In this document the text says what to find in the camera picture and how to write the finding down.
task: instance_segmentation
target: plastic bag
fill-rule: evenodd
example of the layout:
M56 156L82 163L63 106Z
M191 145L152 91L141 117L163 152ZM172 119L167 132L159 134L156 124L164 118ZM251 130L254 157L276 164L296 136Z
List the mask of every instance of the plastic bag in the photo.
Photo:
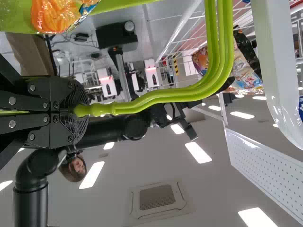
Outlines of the plastic bag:
M73 30L99 0L32 0L31 22L37 33L57 34Z
M192 55L194 66L204 76L208 69L207 46ZM234 62L230 77L234 82L224 91L238 94L263 94L259 60L241 30L234 31Z

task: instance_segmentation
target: black stand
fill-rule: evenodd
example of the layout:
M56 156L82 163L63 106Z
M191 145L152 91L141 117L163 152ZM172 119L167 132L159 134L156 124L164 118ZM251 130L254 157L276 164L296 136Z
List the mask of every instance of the black stand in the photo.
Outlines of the black stand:
M67 151L36 150L19 166L13 194L13 227L47 227L48 181Z

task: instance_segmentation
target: white appliance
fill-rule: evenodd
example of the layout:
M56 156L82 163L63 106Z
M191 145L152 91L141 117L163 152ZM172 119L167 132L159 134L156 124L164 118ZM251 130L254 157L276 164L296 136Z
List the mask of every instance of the white appliance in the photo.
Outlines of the white appliance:
M113 75L108 75L106 69L97 70L100 84L102 85L102 91L104 97L111 97L117 95L116 85Z
M144 64L145 64L145 75L147 79L148 88L158 87L160 84L159 84L155 60L154 59L144 60Z

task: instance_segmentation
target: air conditioning unit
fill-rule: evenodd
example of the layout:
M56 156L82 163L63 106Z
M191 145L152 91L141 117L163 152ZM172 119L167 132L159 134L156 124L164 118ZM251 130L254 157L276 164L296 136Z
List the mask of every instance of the air conditioning unit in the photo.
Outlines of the air conditioning unit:
M192 213L181 181L167 181L130 189L125 227Z

